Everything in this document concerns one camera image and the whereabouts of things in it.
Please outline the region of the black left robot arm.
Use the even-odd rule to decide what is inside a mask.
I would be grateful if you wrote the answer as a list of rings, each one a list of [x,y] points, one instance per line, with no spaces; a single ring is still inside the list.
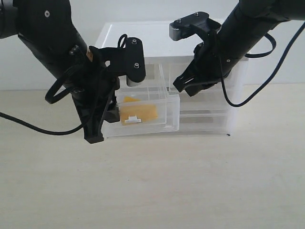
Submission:
[[[17,36],[55,77],[45,100],[54,104],[71,95],[84,139],[91,144],[102,142],[102,124],[115,81],[107,75],[101,50],[88,46],[73,25],[70,2],[1,1],[0,37],[12,36]]]

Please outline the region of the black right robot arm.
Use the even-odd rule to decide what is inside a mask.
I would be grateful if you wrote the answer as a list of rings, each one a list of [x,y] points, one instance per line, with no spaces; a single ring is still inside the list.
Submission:
[[[240,0],[223,23],[199,11],[170,23],[174,41],[198,35],[191,63],[173,85],[189,96],[225,79],[237,63],[272,29],[305,19],[303,0]]]

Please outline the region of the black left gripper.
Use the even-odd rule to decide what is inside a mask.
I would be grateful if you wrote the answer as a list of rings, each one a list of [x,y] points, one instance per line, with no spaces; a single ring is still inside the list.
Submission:
[[[83,50],[74,46],[69,55],[75,57],[77,69],[69,77],[72,83],[72,98],[80,118],[84,139],[95,144],[104,141],[102,124],[120,121],[115,91],[120,88],[119,78],[107,79],[103,74],[107,61],[102,64],[99,48],[90,46]]]

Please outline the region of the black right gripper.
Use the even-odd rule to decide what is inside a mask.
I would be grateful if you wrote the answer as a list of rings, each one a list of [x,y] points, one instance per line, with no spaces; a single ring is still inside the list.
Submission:
[[[192,63],[173,82],[178,92],[186,91],[190,97],[213,87],[231,73],[223,63],[215,31],[192,31],[192,35],[197,35],[202,45],[194,49]]]

